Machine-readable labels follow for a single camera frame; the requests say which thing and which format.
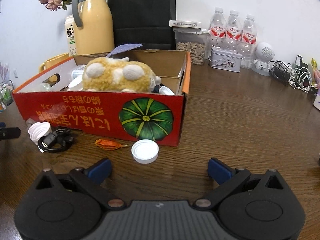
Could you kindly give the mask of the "pale pink ribbed lid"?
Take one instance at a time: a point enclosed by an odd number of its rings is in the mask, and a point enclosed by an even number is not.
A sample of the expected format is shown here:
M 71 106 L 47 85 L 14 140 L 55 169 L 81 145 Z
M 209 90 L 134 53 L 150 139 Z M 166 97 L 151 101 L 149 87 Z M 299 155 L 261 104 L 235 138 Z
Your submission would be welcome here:
M 28 129 L 29 138 L 36 145 L 42 137 L 47 136 L 51 132 L 52 127 L 49 122 L 36 122 Z

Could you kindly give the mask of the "small white lid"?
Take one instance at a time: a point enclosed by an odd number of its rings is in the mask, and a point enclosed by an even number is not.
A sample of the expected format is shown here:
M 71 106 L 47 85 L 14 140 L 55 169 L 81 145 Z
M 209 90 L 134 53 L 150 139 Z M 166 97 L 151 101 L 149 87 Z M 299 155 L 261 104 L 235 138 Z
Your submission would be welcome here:
M 132 145 L 131 153 L 136 162 L 140 164 L 150 164 L 157 159 L 159 146 L 152 140 L 143 139 Z

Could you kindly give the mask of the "iridescent plastic bag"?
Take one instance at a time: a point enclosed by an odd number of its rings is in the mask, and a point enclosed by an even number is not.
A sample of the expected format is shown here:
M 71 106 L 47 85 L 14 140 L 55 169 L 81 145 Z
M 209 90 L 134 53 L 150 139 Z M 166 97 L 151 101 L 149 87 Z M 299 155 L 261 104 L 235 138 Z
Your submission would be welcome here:
M 50 92 L 50 91 L 52 91 L 52 87 L 48 83 L 41 83 L 39 85 L 39 91 L 41 91 L 41 92 Z

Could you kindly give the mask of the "clear cotton swab box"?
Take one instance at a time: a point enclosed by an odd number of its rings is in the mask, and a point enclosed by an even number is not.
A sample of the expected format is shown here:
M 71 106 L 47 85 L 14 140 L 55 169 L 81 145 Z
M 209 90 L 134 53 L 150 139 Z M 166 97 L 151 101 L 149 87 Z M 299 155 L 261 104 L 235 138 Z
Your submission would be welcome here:
M 86 68 L 85 64 L 78 65 L 75 69 L 71 71 L 71 80 L 74 80 L 78 76 L 82 76 L 84 73 L 84 70 Z

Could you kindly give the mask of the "yellow white plush alpaca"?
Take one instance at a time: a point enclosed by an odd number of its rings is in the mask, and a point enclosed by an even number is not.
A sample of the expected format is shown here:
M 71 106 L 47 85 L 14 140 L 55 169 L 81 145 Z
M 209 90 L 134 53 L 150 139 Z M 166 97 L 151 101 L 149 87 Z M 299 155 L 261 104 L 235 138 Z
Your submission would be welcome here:
M 161 78 L 145 63 L 99 57 L 89 61 L 82 75 L 83 90 L 152 92 Z

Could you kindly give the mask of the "purple cloth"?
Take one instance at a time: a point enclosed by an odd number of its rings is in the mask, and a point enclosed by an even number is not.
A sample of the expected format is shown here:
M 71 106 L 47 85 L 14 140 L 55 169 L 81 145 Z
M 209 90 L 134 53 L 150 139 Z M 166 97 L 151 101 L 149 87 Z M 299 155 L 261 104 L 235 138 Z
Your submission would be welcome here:
M 134 49 L 142 48 L 142 44 L 140 43 L 131 43 L 131 44 L 122 44 L 114 48 L 106 57 L 112 57 L 114 55 L 118 55 L 127 51 L 131 51 Z

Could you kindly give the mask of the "large white ribbed lid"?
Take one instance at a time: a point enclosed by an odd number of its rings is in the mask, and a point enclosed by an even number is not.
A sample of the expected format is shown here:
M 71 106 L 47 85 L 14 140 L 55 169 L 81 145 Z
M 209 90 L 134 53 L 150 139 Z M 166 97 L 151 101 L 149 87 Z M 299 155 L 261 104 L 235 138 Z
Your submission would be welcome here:
M 82 75 L 77 76 L 75 79 L 73 79 L 70 82 L 70 84 L 68 85 L 68 90 L 72 90 L 72 91 L 81 91 L 81 90 L 83 90 Z

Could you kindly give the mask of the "orange dried petal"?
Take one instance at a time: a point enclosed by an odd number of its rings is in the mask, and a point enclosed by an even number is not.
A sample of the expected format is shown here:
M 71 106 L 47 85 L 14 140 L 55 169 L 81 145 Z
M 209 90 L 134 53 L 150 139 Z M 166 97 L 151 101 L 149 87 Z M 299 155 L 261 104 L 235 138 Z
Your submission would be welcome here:
M 113 151 L 113 150 L 117 150 L 117 149 L 120 149 L 120 148 L 125 148 L 127 147 L 127 145 L 123 145 L 123 144 L 120 144 L 116 141 L 113 141 L 113 140 L 107 140 L 107 139 L 98 139 L 95 141 L 95 146 L 99 147 L 99 148 L 102 148 L 104 150 L 107 150 L 107 151 Z

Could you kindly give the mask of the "red orange cardboard box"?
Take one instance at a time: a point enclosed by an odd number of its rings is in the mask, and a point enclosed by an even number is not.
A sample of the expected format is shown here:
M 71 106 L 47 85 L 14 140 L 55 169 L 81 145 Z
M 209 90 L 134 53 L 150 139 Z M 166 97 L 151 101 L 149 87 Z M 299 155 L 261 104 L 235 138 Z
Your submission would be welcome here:
M 121 140 L 150 139 L 178 146 L 189 93 L 191 60 L 186 51 L 132 50 L 131 60 L 147 64 L 175 95 L 140 92 L 72 91 L 71 71 L 90 61 L 69 57 L 35 75 L 13 92 L 24 120 L 47 121 L 53 126 Z M 41 83 L 52 87 L 39 91 Z

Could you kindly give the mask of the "white cap in box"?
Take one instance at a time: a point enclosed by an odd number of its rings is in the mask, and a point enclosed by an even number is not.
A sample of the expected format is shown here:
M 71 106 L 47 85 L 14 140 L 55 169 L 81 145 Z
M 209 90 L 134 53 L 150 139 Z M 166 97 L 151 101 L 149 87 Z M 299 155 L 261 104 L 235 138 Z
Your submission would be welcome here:
M 161 86 L 159 88 L 159 94 L 162 94 L 162 95 L 175 95 L 175 93 L 168 87 L 166 86 Z

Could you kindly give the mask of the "purple white box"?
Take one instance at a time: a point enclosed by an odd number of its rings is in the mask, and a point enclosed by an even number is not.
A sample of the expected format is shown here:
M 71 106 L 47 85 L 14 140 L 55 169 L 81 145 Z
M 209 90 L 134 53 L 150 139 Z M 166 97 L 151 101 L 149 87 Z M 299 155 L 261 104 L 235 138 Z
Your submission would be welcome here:
M 320 111 L 320 95 L 319 94 L 316 95 L 316 98 L 313 102 L 313 106 Z

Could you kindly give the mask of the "white milk carton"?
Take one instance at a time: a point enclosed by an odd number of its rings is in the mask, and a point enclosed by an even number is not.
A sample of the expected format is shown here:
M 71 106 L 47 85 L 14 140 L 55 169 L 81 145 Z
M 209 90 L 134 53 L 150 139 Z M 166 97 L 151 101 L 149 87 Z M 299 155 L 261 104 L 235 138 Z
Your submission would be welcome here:
M 73 28 L 73 16 L 69 15 L 65 19 L 65 32 L 67 37 L 68 52 L 70 56 L 76 55 L 75 35 Z

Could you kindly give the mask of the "yellow thermos jug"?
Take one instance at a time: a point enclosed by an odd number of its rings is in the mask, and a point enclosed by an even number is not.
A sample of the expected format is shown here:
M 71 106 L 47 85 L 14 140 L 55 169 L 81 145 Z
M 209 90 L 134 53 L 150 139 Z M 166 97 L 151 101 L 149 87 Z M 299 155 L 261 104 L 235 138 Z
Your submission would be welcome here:
M 78 55 L 114 50 L 113 20 L 106 0 L 72 0 L 72 14 Z

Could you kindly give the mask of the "water bottle left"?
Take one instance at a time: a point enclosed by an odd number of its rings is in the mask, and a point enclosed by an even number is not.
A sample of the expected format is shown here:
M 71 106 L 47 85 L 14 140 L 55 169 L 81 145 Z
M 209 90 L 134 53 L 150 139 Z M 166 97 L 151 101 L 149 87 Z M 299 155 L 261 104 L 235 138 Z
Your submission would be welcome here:
M 209 34 L 212 46 L 222 49 L 226 36 L 226 20 L 222 8 L 215 8 L 210 20 Z

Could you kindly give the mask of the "white flat box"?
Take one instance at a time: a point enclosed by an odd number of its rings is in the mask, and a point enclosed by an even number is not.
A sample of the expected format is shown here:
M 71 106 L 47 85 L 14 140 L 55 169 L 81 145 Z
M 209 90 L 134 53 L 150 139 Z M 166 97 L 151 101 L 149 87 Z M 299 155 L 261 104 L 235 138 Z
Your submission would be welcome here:
M 169 27 L 201 29 L 202 28 L 202 23 L 201 22 L 191 22 L 191 21 L 170 20 L 169 21 Z

